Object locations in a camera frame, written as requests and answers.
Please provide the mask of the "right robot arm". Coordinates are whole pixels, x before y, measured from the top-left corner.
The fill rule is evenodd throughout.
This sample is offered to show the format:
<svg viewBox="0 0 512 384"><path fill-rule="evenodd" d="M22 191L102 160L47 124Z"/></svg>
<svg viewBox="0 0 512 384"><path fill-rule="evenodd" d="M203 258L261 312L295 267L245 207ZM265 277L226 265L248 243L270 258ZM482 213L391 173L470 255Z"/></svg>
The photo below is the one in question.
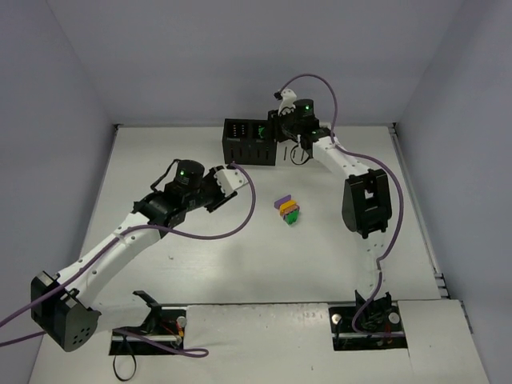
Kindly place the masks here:
<svg viewBox="0 0 512 384"><path fill-rule="evenodd" d="M268 113L278 140L292 140L309 158L319 162L336 176L344 176L341 216L349 232L358 239L361 251L358 282L355 289L356 317L367 320L390 307L390 296L383 289L383 260L390 252L385 244L392 217L390 173L375 159L370 168L342 146L331 128L321 126L311 99L297 98L284 89L275 98L279 107Z"/></svg>

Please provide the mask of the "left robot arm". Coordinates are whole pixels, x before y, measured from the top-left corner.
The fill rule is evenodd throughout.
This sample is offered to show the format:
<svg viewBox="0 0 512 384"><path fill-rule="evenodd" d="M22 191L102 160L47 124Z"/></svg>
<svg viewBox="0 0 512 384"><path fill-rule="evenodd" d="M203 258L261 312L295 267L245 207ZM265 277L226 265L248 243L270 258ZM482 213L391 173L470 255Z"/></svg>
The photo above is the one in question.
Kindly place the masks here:
<svg viewBox="0 0 512 384"><path fill-rule="evenodd" d="M98 330L102 312L95 300L113 277L182 224L189 212L213 212L249 182L232 165L206 170L194 160L175 159L169 168L173 179L161 189L162 178L153 182L150 193L88 254L54 275L43 271L31 281L31 317L65 352L80 348Z"/></svg>

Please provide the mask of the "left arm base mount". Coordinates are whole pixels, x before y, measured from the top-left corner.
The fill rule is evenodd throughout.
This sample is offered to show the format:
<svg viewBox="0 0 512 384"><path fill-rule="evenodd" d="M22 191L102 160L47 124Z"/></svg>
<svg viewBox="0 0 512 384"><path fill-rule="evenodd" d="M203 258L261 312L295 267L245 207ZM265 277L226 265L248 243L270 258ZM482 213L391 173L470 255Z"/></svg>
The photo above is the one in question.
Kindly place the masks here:
<svg viewBox="0 0 512 384"><path fill-rule="evenodd" d="M185 306L161 304L143 290L133 292L150 308L150 312L139 326L125 326L124 330L148 338L175 350L184 349L187 315ZM113 332L110 340L111 356L174 355L148 344L139 338Z"/></svg>

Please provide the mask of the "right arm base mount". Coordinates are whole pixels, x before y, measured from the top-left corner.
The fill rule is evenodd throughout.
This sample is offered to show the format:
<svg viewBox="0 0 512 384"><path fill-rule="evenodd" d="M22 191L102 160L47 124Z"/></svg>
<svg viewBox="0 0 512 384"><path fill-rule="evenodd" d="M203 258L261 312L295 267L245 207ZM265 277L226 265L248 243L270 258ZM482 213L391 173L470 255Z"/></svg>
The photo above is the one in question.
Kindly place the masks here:
<svg viewBox="0 0 512 384"><path fill-rule="evenodd" d="M398 304L389 293L365 304L355 293L355 304L329 306L330 331L334 351L406 350L408 342Z"/></svg>

